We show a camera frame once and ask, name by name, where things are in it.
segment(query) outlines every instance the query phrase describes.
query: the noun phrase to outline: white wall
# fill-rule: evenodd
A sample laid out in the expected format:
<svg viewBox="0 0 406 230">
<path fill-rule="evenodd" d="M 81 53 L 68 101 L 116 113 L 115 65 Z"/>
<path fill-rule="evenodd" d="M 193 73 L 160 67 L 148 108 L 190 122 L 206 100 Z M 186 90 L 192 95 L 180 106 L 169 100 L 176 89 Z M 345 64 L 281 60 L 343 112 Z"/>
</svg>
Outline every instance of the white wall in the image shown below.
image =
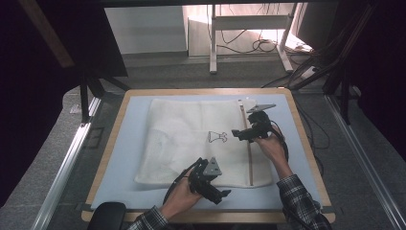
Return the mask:
<svg viewBox="0 0 406 230">
<path fill-rule="evenodd" d="M 186 51 L 182 7 L 105 9 L 122 54 Z"/>
</svg>

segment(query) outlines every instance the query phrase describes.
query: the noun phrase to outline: person's left hand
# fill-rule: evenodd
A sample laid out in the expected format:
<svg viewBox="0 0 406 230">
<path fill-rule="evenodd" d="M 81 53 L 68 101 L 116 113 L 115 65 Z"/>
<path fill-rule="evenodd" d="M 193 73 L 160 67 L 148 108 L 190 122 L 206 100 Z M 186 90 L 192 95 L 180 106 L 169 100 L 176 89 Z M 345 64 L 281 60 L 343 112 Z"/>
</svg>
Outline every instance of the person's left hand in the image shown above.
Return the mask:
<svg viewBox="0 0 406 230">
<path fill-rule="evenodd" d="M 189 176 L 191 171 L 192 170 L 188 171 L 185 176 Z M 160 208 L 160 211 L 166 219 L 171 219 L 175 215 L 190 210 L 201 197 L 202 195 L 191 192 L 188 178 L 183 177 L 170 193 L 167 201 Z"/>
</svg>

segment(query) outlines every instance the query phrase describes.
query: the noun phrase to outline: metal frame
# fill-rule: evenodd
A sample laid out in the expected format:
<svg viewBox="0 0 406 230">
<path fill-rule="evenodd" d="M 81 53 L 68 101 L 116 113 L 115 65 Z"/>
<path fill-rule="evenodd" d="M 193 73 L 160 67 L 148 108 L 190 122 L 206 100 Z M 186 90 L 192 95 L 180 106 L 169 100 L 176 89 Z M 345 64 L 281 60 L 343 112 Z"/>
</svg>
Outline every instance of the metal frame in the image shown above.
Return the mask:
<svg viewBox="0 0 406 230">
<path fill-rule="evenodd" d="M 227 30 L 277 30 L 284 29 L 281 43 L 277 45 L 278 53 L 281 57 L 283 67 L 287 73 L 293 72 L 292 65 L 287 58 L 284 46 L 287 36 L 292 26 L 293 17 L 297 8 L 297 3 L 293 5 L 289 15 L 250 15 L 250 16 L 216 16 L 215 5 L 212 5 L 212 43 L 210 51 L 210 73 L 217 73 L 217 53 L 215 34 L 216 31 Z"/>
<path fill-rule="evenodd" d="M 63 160 L 62 165 L 57 172 L 54 183 L 52 184 L 51 189 L 45 197 L 41 209 L 39 210 L 38 215 L 35 218 L 34 224 L 31 228 L 32 230 L 46 229 L 48 227 L 48 224 L 50 223 L 52 215 L 54 214 L 63 190 L 65 189 L 71 171 L 74 168 L 84 139 L 89 131 L 90 126 L 92 125 L 93 118 L 98 111 L 100 103 L 101 100 L 97 98 L 94 98 L 90 103 L 89 121 L 88 123 L 80 125 L 77 134 L 75 135 L 75 138 L 72 141 L 70 148 L 68 149 L 65 159 Z"/>
<path fill-rule="evenodd" d="M 357 136 L 352 131 L 351 126 L 348 126 L 346 121 L 341 117 L 340 108 L 334 96 L 325 96 L 325 98 L 394 229 L 406 229 L 406 222 L 403 214 L 400 212 L 391 192 L 386 188 L 385 184 L 379 177 L 370 158 L 359 143 Z"/>
</svg>

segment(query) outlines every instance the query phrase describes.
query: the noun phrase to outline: human hand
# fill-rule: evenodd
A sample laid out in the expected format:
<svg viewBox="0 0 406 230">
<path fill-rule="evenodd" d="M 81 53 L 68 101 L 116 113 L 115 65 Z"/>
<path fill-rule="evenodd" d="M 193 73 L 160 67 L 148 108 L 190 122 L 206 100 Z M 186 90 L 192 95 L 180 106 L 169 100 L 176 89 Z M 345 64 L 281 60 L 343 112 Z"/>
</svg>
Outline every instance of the human hand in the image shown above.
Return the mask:
<svg viewBox="0 0 406 230">
<path fill-rule="evenodd" d="M 281 134 L 277 126 L 272 126 L 272 128 Z M 275 134 L 272 133 L 267 138 L 255 138 L 254 141 L 258 143 L 263 154 L 274 163 L 280 179 L 293 174 L 284 155 L 283 146 Z"/>
<path fill-rule="evenodd" d="M 186 177 L 183 177 L 173 191 L 170 193 L 165 204 L 160 208 L 162 215 L 166 219 L 171 219 L 172 217 L 186 212 L 191 209 L 191 207 L 197 203 L 197 201 L 202 197 L 200 194 L 194 194 L 189 188 L 189 180 L 187 176 L 191 173 L 189 170 L 186 173 Z"/>
</svg>

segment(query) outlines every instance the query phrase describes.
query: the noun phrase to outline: white cloth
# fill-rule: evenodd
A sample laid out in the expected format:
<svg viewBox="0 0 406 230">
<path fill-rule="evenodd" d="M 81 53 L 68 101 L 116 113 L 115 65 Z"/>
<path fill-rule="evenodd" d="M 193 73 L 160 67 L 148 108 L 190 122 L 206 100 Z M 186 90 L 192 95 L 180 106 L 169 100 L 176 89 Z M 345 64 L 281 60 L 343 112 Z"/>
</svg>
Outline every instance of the white cloth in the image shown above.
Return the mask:
<svg viewBox="0 0 406 230">
<path fill-rule="evenodd" d="M 241 102 L 245 110 L 256 105 L 254 100 Z M 199 157 L 208 160 L 215 157 L 222 175 L 212 181 L 213 185 L 239 188 L 268 185 L 272 182 L 270 161 L 256 143 L 250 145 L 254 177 L 253 186 L 250 185 L 247 141 L 239 141 L 231 132 L 245 128 L 238 101 L 155 99 L 148 112 L 145 152 L 135 181 L 169 185 Z M 226 139 L 215 140 L 223 132 Z"/>
</svg>

